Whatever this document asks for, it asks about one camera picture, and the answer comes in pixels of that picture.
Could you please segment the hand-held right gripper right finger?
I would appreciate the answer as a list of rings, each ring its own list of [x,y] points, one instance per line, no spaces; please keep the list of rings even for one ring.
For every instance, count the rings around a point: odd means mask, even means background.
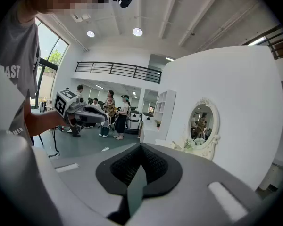
[[[145,199],[129,226],[251,226],[260,197],[205,158],[154,145],[176,159],[183,174],[168,194]]]

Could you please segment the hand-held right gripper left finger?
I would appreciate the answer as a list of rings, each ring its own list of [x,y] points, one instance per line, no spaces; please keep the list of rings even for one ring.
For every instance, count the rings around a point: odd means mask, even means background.
[[[36,164],[60,222],[53,226],[124,226],[123,197],[106,191],[96,176],[97,167],[109,158],[137,148],[132,143],[104,152],[74,158],[49,158],[44,149],[34,148]]]

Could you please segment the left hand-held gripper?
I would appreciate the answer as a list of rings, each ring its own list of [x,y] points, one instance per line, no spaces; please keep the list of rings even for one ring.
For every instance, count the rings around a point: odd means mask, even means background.
[[[87,105],[82,96],[65,89],[58,91],[54,109],[63,118],[66,125],[74,127],[76,124],[102,123],[107,115],[98,107]]]

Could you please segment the white dressing table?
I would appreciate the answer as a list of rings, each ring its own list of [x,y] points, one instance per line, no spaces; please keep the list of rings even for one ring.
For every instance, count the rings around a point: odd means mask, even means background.
[[[172,149],[171,141],[161,141],[161,142],[157,141],[156,145]],[[195,150],[191,150],[191,151],[190,150],[184,150],[182,152],[193,154],[193,155],[196,155],[196,156],[199,156],[199,157],[203,157],[203,158],[206,158],[206,159],[211,161],[211,160],[213,160],[214,153],[215,153],[215,144],[214,143],[210,143],[210,144],[207,144],[207,145],[202,144],[200,146],[200,149],[195,149]]]

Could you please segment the person's left forearm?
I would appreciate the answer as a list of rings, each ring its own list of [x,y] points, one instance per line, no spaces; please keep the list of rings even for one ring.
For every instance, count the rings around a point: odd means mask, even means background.
[[[45,113],[28,113],[25,115],[25,124],[29,132],[29,136],[37,136],[56,126],[67,126],[60,114],[51,110]]]

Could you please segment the white flower bouquet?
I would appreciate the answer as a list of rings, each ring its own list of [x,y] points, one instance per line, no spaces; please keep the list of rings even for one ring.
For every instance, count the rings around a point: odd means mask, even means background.
[[[200,149],[200,146],[205,143],[203,138],[186,139],[184,143],[185,150],[195,150]]]

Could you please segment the white wheeled robot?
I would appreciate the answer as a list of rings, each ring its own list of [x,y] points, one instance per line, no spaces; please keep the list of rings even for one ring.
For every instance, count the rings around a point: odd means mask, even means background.
[[[139,133],[140,121],[141,114],[136,110],[131,110],[125,124],[125,133],[137,135]]]
[[[152,113],[143,112],[141,115],[142,115],[141,119],[142,119],[143,123],[145,123],[145,124],[153,123],[154,116],[153,116]]]

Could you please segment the oval white-framed mirror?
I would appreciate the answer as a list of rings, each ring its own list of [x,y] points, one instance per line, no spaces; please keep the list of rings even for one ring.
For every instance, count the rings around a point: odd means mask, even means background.
[[[214,143],[216,147],[220,140],[220,119],[218,110],[211,100],[203,97],[196,103],[188,126],[186,139],[203,138],[204,145]]]

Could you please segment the black balcony railing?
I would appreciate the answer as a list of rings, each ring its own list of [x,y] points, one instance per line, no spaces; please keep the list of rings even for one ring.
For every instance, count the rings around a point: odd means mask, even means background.
[[[157,69],[124,63],[79,61],[75,72],[102,73],[141,79],[160,84],[162,72]]]

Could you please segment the white counter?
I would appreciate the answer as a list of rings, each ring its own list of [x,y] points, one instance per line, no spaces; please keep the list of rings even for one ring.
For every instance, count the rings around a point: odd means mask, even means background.
[[[157,141],[165,141],[166,133],[157,127],[154,122],[146,121],[141,126],[140,142],[147,144],[156,144]]]

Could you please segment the white shelf unit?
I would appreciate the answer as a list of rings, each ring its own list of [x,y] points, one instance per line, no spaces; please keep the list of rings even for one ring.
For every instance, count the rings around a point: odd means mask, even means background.
[[[174,104],[176,99],[176,92],[173,90],[167,90],[158,94],[158,98],[154,110],[154,121],[161,121],[160,129],[162,129],[166,135],[168,134]]]

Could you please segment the large glass window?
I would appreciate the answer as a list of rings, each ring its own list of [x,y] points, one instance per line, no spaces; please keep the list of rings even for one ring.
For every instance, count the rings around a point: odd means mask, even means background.
[[[35,23],[38,27],[41,58],[58,67],[68,47],[68,43],[40,19],[36,18]],[[30,100],[33,109],[38,108],[41,102],[46,102],[51,98],[56,73],[57,69],[52,68],[52,66],[38,65],[36,77],[38,95],[35,99]]]

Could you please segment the ceiling air conditioner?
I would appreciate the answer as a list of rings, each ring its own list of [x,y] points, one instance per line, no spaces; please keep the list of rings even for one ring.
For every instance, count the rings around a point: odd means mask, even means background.
[[[82,22],[84,20],[89,20],[90,16],[89,14],[83,14],[83,15],[77,15],[77,14],[72,14],[71,17],[76,23]]]

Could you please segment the person's grey t-shirt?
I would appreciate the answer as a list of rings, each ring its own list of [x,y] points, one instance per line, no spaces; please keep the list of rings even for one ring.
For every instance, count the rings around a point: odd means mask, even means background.
[[[35,99],[37,69],[41,58],[35,19],[21,23],[16,2],[0,23],[0,66],[24,101]]]

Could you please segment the ceiling strip light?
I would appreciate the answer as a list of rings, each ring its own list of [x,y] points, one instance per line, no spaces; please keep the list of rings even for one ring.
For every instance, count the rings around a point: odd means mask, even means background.
[[[255,40],[255,41],[253,41],[253,42],[250,42],[250,43],[247,44],[247,45],[248,45],[248,46],[260,45],[260,44],[264,43],[265,41],[266,41],[266,37],[263,36],[263,37],[261,37],[261,38]]]

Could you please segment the dark mezzanine railing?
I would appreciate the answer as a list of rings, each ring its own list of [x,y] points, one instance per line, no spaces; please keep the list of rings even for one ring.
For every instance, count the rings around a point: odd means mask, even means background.
[[[263,36],[266,37],[266,41],[258,46],[267,46],[272,53],[274,60],[283,58],[283,26],[281,24],[245,42],[243,45],[247,46],[250,42]]]

